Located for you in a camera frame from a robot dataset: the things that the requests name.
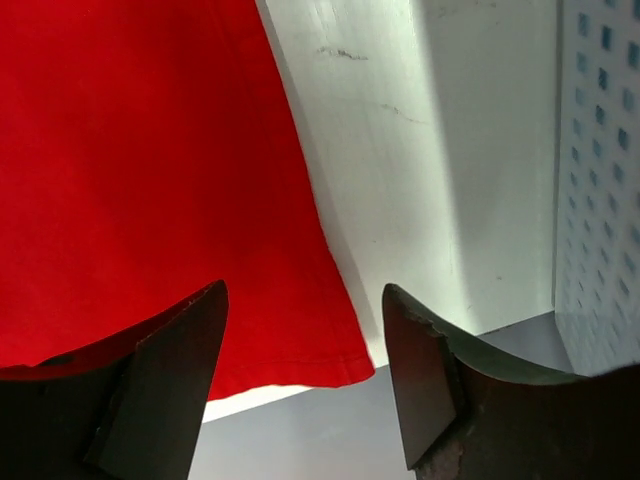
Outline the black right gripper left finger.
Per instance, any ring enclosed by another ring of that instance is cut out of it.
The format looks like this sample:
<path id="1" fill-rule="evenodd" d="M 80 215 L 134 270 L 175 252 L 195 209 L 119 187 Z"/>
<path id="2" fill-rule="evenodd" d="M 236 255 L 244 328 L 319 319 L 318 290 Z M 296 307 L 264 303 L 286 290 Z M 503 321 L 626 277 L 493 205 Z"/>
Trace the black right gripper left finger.
<path id="1" fill-rule="evenodd" d="M 98 342 L 2 369 L 2 478 L 187 478 L 228 308 L 216 281 Z"/>

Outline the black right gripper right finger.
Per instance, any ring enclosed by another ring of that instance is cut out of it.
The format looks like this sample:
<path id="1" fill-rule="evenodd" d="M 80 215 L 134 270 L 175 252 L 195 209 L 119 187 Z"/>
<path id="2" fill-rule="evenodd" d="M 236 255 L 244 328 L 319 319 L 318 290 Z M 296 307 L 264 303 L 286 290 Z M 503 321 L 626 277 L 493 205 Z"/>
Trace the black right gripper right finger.
<path id="1" fill-rule="evenodd" d="M 384 336 L 406 465 L 420 479 L 635 479 L 639 369 L 584 377 L 503 351 L 395 284 Z"/>

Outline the red trousers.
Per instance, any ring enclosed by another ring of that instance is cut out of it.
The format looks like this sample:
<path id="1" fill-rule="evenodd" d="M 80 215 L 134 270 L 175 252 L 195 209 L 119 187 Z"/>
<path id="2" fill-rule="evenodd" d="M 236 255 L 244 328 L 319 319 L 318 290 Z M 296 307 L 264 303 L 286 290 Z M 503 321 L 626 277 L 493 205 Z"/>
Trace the red trousers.
<path id="1" fill-rule="evenodd" d="M 1 363 L 223 280 L 211 399 L 374 372 L 252 1 L 1 5 Z"/>

